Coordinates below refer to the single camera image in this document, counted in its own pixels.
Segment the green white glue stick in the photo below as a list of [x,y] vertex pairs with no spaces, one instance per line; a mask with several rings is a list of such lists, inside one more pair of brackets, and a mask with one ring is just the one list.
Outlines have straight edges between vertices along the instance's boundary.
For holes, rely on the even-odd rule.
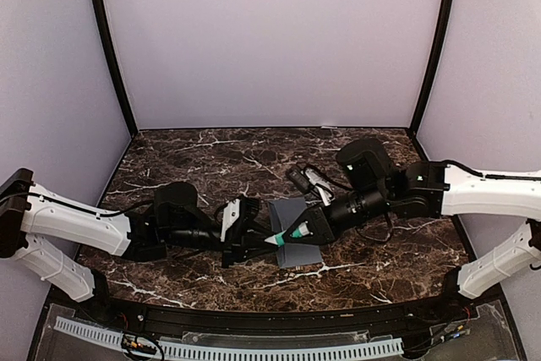
[[286,243],[296,243],[304,238],[312,236],[313,233],[309,230],[306,223],[302,223],[292,231],[282,231],[264,239],[265,243],[275,245],[277,247],[284,246]]

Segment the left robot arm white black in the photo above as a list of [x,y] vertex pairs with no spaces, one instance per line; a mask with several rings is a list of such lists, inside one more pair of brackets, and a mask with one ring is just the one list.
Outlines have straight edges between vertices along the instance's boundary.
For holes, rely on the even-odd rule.
[[260,226],[257,199],[239,196],[223,208],[220,222],[198,207],[191,183],[168,183],[153,197],[120,211],[108,211],[62,197],[20,168],[1,185],[1,256],[19,262],[42,281],[64,291],[102,324],[119,316],[108,297],[107,279],[77,264],[48,241],[61,238],[133,262],[166,258],[168,247],[221,253],[223,266],[278,250],[281,232]]

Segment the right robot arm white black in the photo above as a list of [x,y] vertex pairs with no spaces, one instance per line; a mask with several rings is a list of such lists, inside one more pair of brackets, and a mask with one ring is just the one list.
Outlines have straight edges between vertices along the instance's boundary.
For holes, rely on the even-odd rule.
[[479,259],[445,275],[442,295],[431,314],[448,322],[464,300],[540,259],[540,173],[474,170],[459,162],[418,161],[397,168],[377,139],[358,139],[336,154],[352,191],[328,205],[315,205],[271,238],[286,243],[327,245],[349,228],[390,213],[398,218],[439,218],[464,214],[519,216],[524,223]]

